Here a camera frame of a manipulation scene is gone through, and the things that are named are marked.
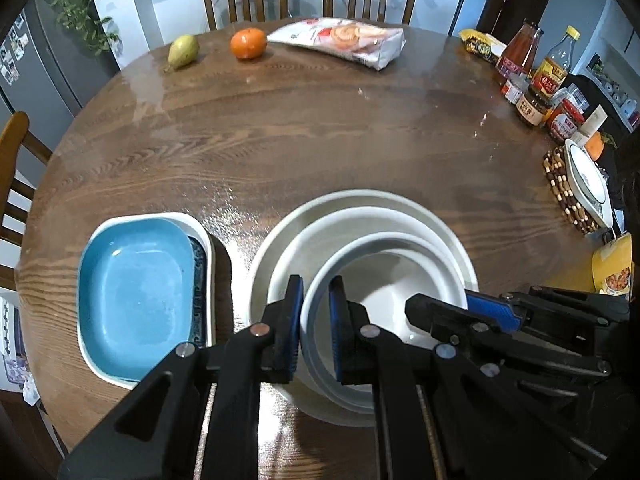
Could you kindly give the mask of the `hanging green vine plant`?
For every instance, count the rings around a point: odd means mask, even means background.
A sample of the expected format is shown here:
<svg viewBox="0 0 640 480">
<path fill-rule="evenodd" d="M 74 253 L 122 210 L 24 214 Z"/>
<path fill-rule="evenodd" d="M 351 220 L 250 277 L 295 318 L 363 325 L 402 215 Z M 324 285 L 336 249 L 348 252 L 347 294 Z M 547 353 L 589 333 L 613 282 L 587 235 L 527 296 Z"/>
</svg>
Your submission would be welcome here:
<svg viewBox="0 0 640 480">
<path fill-rule="evenodd" d="M 94 55 L 101 55 L 119 42 L 113 18 L 100 17 L 99 0 L 47 0 L 55 13 L 55 23 L 77 36 Z"/>
</svg>

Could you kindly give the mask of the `small white red jar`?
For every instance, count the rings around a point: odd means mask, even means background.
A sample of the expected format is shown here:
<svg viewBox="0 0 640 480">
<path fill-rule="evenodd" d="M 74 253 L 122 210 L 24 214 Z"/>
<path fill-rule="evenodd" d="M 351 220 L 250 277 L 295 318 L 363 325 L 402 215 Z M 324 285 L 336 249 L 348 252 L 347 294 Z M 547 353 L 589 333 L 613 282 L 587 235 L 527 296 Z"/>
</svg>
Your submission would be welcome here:
<svg viewBox="0 0 640 480">
<path fill-rule="evenodd" d="M 515 105 L 529 85 L 529 78 L 526 74 L 512 73 L 504 82 L 501 93 L 512 105 Z"/>
</svg>

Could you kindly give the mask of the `red lid chili jar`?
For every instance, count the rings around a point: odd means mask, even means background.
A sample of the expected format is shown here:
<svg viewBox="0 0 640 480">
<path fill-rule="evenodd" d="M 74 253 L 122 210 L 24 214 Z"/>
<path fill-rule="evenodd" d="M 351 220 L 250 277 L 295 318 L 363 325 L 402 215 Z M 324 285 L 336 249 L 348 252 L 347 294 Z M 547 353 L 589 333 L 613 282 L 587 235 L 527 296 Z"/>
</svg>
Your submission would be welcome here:
<svg viewBox="0 0 640 480">
<path fill-rule="evenodd" d="M 585 122 L 584 115 L 571 99 L 562 99 L 546 121 L 549 136 L 559 145 L 569 139 Z"/>
</svg>

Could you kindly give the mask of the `small white deep bowl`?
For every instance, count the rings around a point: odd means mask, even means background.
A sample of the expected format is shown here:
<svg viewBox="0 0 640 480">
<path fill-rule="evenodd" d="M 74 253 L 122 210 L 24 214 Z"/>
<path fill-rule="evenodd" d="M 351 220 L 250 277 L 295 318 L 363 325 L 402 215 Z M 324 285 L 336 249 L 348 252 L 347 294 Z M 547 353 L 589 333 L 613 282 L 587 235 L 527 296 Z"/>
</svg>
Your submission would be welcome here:
<svg viewBox="0 0 640 480">
<path fill-rule="evenodd" d="M 406 301 L 416 294 L 465 310 L 462 278 L 454 258 L 429 240 L 399 232 L 366 235 L 348 243 L 320 268 L 300 312 L 300 343 L 308 373 L 317 388 L 341 408 L 373 412 L 369 386 L 343 386 L 335 378 L 331 342 L 329 284 L 339 275 L 346 298 L 367 309 L 371 323 L 406 344 L 431 349 L 436 339 L 412 326 Z"/>
</svg>

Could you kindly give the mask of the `large grey bowl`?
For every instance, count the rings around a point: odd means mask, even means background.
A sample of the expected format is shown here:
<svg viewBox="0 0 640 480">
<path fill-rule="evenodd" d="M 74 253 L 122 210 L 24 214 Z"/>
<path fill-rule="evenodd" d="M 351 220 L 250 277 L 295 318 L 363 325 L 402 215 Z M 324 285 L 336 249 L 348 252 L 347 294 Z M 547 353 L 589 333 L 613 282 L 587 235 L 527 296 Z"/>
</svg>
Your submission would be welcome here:
<svg viewBox="0 0 640 480">
<path fill-rule="evenodd" d="M 283 297 L 291 275 L 302 277 L 304 292 L 322 266 L 343 246 L 374 233 L 407 233 L 433 244 L 449 259 L 464 292 L 478 289 L 473 263 L 448 226 L 436 214 L 408 198 L 377 190 L 334 192 L 299 206 L 276 225 L 262 242 L 252 263 L 247 318 L 256 322 L 266 304 Z M 338 270 L 349 300 L 366 307 L 370 321 L 414 346 L 431 349 L 435 339 L 409 325 L 405 302 L 420 292 L 465 307 L 441 281 L 410 260 L 402 249 L 388 248 Z M 344 387 L 334 375 L 329 306 L 326 297 L 300 317 L 302 357 L 292 384 L 280 387 L 306 414 L 346 427 L 374 423 L 369 387 Z"/>
</svg>

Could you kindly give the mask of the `brown sauce jar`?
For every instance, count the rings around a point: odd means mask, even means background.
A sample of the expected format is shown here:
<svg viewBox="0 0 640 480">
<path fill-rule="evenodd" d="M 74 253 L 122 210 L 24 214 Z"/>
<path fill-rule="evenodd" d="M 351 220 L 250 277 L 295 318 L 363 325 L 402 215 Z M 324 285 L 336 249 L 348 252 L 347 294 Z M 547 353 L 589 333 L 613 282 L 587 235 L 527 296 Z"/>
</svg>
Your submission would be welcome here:
<svg viewBox="0 0 640 480">
<path fill-rule="evenodd" d="M 551 110 L 551 102 L 537 88 L 528 86 L 518 98 L 515 108 L 523 122 L 531 127 L 539 127 Z"/>
</svg>

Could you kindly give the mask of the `green pear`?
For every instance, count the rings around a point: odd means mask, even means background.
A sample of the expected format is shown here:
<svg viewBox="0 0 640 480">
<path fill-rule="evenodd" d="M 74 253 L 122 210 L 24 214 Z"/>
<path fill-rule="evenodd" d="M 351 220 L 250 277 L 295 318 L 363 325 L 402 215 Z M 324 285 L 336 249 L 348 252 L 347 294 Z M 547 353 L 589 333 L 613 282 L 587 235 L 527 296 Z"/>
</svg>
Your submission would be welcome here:
<svg viewBox="0 0 640 480">
<path fill-rule="evenodd" d="M 181 70 L 198 58 L 200 44 L 195 36 L 183 35 L 178 37 L 169 47 L 167 55 L 166 72 Z"/>
</svg>

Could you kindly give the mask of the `wooden chair left side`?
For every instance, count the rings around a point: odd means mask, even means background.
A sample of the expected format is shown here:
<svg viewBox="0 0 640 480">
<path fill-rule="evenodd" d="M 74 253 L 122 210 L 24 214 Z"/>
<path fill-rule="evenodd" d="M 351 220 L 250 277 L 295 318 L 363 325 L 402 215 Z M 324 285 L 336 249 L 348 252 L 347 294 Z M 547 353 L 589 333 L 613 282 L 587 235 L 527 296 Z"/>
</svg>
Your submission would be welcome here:
<svg viewBox="0 0 640 480">
<path fill-rule="evenodd" d="M 9 202 L 11 193 L 26 200 L 33 200 L 35 197 L 36 190 L 15 177 L 17 157 L 21 148 L 29 151 L 43 166 L 47 166 L 52 156 L 50 148 L 30 132 L 29 118 L 20 110 L 11 115 L 1 133 L 1 220 L 9 217 L 25 224 L 28 218 L 27 210 Z"/>
</svg>

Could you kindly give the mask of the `orange fruit at right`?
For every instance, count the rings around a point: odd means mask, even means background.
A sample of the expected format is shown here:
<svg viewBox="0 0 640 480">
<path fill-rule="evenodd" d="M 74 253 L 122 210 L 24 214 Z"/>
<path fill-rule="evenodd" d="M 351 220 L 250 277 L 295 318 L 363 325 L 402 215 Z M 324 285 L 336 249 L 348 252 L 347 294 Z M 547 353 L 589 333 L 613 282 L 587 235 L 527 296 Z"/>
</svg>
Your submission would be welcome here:
<svg viewBox="0 0 640 480">
<path fill-rule="evenodd" d="M 593 133 L 585 144 L 585 150 L 590 158 L 596 162 L 604 151 L 604 141 L 599 131 Z"/>
</svg>

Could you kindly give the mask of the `orange mandarin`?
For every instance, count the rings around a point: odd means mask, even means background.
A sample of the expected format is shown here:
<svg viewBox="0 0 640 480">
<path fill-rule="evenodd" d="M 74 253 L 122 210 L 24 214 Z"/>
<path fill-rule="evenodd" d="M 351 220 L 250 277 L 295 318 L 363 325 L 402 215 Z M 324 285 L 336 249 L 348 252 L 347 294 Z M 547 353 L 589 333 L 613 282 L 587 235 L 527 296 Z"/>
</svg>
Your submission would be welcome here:
<svg viewBox="0 0 640 480">
<path fill-rule="evenodd" d="M 267 35 L 262 30 L 244 28 L 231 37 L 230 50 L 237 60 L 249 61 L 262 56 L 267 44 Z"/>
</svg>

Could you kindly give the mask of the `white medium bowl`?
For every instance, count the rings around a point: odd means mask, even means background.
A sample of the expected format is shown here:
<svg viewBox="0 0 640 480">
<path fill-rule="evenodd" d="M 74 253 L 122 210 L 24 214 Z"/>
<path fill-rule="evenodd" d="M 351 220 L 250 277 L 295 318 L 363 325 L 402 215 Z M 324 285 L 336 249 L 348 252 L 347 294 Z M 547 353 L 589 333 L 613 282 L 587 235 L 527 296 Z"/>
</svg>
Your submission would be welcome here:
<svg viewBox="0 0 640 480">
<path fill-rule="evenodd" d="M 334 252 L 378 232 L 401 232 L 429 240 L 454 258 L 464 287 L 478 289 L 474 266 L 462 243 L 431 211 L 400 196 L 352 190 L 300 206 L 271 231 L 252 264 L 250 316 L 259 318 L 265 304 L 283 296 L 290 275 L 301 276 L 308 290 Z M 283 386 L 281 392 L 303 412 L 331 424 L 358 427 L 372 422 L 373 412 L 346 410 L 321 393 L 308 373 L 303 351 L 294 382 Z"/>
</svg>

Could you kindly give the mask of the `yellow cap vinegar bottle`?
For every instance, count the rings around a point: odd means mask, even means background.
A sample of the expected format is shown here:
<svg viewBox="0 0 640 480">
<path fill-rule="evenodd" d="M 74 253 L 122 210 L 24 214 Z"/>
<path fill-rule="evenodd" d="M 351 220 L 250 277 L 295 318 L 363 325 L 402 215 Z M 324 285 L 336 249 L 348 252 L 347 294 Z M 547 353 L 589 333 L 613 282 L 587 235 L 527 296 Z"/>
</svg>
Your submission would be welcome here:
<svg viewBox="0 0 640 480">
<path fill-rule="evenodd" d="M 551 99 L 558 90 L 573 65 L 574 47 L 580 32 L 568 25 L 562 40 L 544 57 L 534 73 L 530 85 L 546 99 Z"/>
</svg>

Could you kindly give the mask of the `yellow snack box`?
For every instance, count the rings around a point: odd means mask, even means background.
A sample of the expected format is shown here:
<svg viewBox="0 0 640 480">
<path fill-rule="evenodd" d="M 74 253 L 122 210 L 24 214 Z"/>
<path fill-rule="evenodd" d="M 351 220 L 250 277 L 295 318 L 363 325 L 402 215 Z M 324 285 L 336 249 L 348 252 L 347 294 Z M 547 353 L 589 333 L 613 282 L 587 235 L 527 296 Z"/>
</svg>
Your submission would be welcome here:
<svg viewBox="0 0 640 480">
<path fill-rule="evenodd" d="M 616 237 L 592 255 L 592 279 L 599 294 L 629 298 L 633 270 L 630 233 Z"/>
</svg>

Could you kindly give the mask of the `bread bag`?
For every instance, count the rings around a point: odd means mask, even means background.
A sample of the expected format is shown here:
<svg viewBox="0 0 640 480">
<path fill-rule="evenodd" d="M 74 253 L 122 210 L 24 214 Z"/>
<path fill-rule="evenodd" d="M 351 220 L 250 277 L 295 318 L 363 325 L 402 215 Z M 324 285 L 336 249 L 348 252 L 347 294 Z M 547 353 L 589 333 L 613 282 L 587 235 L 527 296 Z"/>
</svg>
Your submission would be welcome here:
<svg viewBox="0 0 640 480">
<path fill-rule="evenodd" d="M 267 40 L 344 58 L 378 72 L 398 58 L 406 43 L 402 28 L 383 28 L 347 18 L 308 18 L 278 28 Z"/>
</svg>

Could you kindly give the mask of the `red sauce bottle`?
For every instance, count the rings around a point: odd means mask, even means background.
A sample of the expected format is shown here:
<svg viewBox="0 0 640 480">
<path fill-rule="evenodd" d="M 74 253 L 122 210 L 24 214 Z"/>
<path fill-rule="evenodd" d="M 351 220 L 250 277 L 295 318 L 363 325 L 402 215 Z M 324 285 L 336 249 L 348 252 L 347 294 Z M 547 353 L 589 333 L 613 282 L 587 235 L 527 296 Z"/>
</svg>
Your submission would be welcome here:
<svg viewBox="0 0 640 480">
<path fill-rule="evenodd" d="M 544 31 L 534 22 L 524 20 L 518 33 L 506 45 L 495 66 L 495 81 L 502 86 L 511 75 L 527 76 L 536 58 Z"/>
</svg>

